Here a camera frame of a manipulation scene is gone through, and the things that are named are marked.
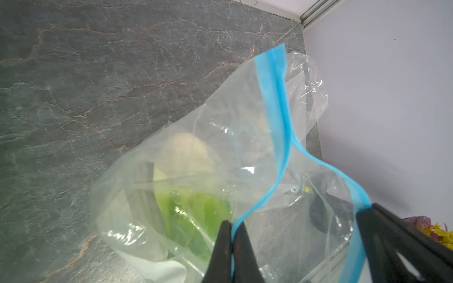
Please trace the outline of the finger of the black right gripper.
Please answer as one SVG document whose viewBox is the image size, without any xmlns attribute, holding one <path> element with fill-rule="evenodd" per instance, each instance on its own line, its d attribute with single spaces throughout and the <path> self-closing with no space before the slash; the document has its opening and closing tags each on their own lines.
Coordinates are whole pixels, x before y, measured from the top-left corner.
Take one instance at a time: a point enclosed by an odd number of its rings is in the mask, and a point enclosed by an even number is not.
<svg viewBox="0 0 453 283">
<path fill-rule="evenodd" d="M 356 214 L 374 283 L 451 283 L 453 251 L 373 204 Z"/>
</svg>

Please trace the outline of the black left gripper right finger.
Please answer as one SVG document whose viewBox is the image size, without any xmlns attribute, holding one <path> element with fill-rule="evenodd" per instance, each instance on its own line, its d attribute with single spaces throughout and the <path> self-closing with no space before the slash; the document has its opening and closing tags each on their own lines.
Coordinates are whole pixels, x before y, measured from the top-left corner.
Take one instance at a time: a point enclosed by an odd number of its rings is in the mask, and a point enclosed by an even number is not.
<svg viewBox="0 0 453 283">
<path fill-rule="evenodd" d="M 234 259 L 232 281 L 234 283 L 265 283 L 244 223 L 238 228 L 234 237 L 232 250 L 232 257 Z"/>
</svg>

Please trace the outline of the cabbage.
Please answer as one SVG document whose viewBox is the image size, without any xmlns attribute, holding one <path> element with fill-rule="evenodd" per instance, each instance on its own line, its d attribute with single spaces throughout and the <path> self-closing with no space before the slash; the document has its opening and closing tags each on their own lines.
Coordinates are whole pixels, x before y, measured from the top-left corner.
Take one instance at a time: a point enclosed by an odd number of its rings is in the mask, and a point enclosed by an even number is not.
<svg viewBox="0 0 453 283">
<path fill-rule="evenodd" d="M 222 221 L 231 219 L 226 200 L 202 193 L 220 190 L 216 155 L 190 133 L 170 138 L 154 163 L 154 195 L 166 236 L 204 262 L 211 258 Z"/>
</svg>

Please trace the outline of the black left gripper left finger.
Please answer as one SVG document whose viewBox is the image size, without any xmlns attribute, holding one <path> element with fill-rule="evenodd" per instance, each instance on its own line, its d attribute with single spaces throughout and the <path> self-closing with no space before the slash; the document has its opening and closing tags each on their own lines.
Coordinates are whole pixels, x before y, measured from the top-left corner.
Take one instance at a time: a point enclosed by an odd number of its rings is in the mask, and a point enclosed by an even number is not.
<svg viewBox="0 0 453 283">
<path fill-rule="evenodd" d="M 232 283 L 231 222 L 221 223 L 208 269 L 201 283 Z"/>
</svg>

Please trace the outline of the zip-top bag with label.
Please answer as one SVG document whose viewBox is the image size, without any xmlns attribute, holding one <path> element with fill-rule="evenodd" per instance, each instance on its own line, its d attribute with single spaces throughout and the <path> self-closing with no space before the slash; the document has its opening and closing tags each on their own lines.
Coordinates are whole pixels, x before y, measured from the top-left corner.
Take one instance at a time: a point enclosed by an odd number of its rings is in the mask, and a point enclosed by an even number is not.
<svg viewBox="0 0 453 283">
<path fill-rule="evenodd" d="M 220 190 L 202 193 L 228 201 L 233 232 L 245 224 L 266 282 L 357 282 L 365 251 L 355 215 L 370 208 L 369 197 L 305 145 L 327 106 L 309 56 L 279 46 L 248 60 L 203 105 L 126 153 L 94 184 L 93 231 L 149 283 L 202 281 L 210 260 L 167 238 L 153 187 L 165 143 L 190 133 L 217 157 Z"/>
</svg>

